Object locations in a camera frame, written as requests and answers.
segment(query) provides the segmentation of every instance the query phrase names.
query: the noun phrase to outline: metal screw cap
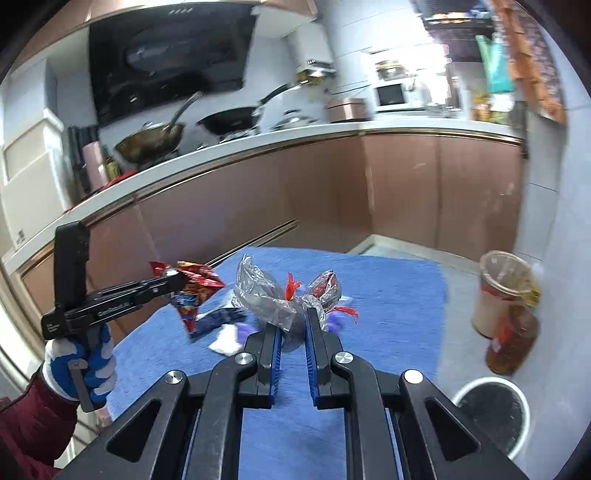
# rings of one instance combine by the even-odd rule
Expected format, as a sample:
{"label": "metal screw cap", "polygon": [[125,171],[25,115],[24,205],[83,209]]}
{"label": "metal screw cap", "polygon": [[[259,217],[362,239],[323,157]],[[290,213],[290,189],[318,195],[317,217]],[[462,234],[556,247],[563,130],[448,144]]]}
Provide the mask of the metal screw cap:
{"label": "metal screw cap", "polygon": [[253,356],[248,352],[239,353],[234,357],[234,360],[238,365],[248,365],[253,360]]}
{"label": "metal screw cap", "polygon": [[346,365],[353,361],[353,355],[349,352],[339,352],[335,355],[335,360],[338,364]]}
{"label": "metal screw cap", "polygon": [[176,385],[183,380],[184,373],[180,370],[171,370],[164,376],[164,381],[171,385]]}
{"label": "metal screw cap", "polygon": [[404,379],[408,383],[418,384],[423,381],[423,374],[418,370],[406,370],[404,372]]}

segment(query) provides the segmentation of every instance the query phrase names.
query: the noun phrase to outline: bottle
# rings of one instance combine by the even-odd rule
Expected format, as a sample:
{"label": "bottle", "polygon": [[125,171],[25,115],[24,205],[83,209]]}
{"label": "bottle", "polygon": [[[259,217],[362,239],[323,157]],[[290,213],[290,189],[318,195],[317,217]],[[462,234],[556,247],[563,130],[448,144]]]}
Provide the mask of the bottle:
{"label": "bottle", "polygon": [[107,168],[107,174],[109,175],[109,180],[113,181],[119,175],[121,175],[121,169],[119,168],[119,165],[117,165],[117,162],[115,161],[115,159],[109,155],[109,150],[107,150],[107,147],[103,145],[102,148],[103,148],[103,156],[105,157],[105,165]]}
{"label": "bottle", "polygon": [[82,156],[86,162],[86,172],[92,192],[100,190],[110,180],[107,175],[105,159],[99,142],[98,127],[86,127],[82,131]]}
{"label": "bottle", "polygon": [[509,307],[486,352],[488,368],[498,375],[512,375],[525,360],[539,332],[540,321],[526,305]]}

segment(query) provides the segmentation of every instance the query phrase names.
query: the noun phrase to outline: trash can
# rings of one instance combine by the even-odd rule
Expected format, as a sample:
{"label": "trash can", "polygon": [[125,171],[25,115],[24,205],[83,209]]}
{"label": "trash can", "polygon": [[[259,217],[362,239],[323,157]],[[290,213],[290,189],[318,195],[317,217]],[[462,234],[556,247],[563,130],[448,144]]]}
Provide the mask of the trash can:
{"label": "trash can", "polygon": [[452,398],[499,450],[513,460],[530,432],[530,406],[523,392],[499,377],[477,378]]}
{"label": "trash can", "polygon": [[480,259],[480,291],[472,315],[472,325],[492,338],[499,321],[509,315],[509,307],[531,293],[533,275],[529,264],[508,252],[493,250]]}

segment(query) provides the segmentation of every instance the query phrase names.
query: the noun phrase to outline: gloved hand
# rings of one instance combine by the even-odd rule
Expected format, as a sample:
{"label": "gloved hand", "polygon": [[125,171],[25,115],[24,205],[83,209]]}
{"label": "gloved hand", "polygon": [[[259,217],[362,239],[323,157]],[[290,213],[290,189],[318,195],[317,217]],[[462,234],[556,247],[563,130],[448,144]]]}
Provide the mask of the gloved hand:
{"label": "gloved hand", "polygon": [[89,370],[84,382],[90,389],[90,399],[95,403],[104,402],[113,390],[117,374],[116,358],[113,355],[113,339],[107,324],[100,328],[100,344],[86,356],[82,345],[76,341],[60,338],[49,340],[45,345],[45,361],[41,368],[43,380],[59,396],[70,401],[78,401],[78,393],[68,370],[70,360],[84,358]]}

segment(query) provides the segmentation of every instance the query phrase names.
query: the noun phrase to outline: wok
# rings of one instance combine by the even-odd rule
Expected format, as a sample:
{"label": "wok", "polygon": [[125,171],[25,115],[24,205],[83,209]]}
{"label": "wok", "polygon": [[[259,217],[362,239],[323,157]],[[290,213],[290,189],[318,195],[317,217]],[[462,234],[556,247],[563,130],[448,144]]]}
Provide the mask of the wok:
{"label": "wok", "polygon": [[178,147],[185,127],[185,124],[177,123],[178,118],[202,96],[201,92],[194,93],[175,112],[169,123],[143,128],[139,132],[125,137],[115,145],[115,149],[129,163],[138,166],[171,153]]}

